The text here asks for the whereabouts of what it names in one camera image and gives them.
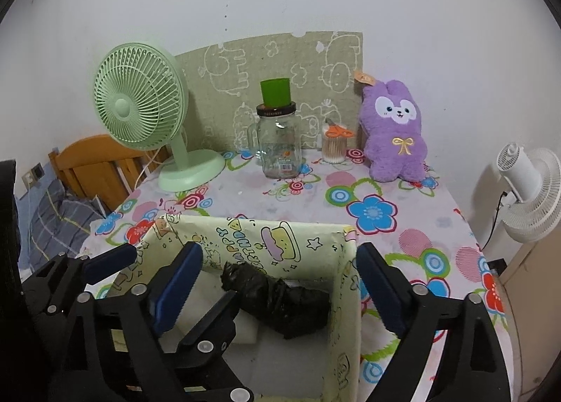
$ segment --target cotton swab container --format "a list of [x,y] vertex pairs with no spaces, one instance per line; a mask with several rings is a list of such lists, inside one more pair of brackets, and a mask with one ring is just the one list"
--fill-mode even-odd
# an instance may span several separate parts
[[326,163],[337,164],[343,163],[347,155],[347,138],[344,136],[338,136],[337,138],[329,138],[327,136],[327,131],[329,130],[329,125],[325,123],[322,126],[322,159]]

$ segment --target fan base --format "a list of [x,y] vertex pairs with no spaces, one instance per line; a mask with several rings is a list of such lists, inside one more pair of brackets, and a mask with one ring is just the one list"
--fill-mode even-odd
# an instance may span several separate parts
[[159,187],[166,192],[184,192],[201,186],[218,176],[225,166],[224,158],[213,150],[189,152],[189,166],[179,169],[172,160],[162,166]]

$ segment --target black lid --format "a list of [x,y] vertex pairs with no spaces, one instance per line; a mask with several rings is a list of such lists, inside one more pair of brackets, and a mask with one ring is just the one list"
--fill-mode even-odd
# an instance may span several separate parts
[[290,115],[296,112],[296,103],[291,101],[288,106],[280,108],[268,108],[264,104],[257,106],[257,115],[259,117],[280,117],[282,115]]

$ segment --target wooden headboard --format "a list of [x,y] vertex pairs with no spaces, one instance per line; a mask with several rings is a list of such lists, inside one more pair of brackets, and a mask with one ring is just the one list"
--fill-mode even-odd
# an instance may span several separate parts
[[[78,197],[92,199],[97,195],[111,210],[115,210],[129,195],[117,167],[133,190],[142,164],[150,161],[154,153],[128,149],[105,134],[81,139],[60,153],[51,152],[49,159],[65,187]],[[156,160],[163,162],[167,158],[168,152],[162,147]],[[156,167],[156,163],[151,163],[148,169],[153,171]]]

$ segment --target green fan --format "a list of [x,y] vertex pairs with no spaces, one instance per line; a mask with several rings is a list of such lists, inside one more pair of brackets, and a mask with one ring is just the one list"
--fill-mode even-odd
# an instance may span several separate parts
[[213,150],[187,151],[181,130],[188,97],[175,58],[146,44],[117,46],[95,76],[95,110],[111,137],[135,150],[171,145],[173,161],[159,176],[160,188],[168,192],[196,188],[224,169],[224,158]]

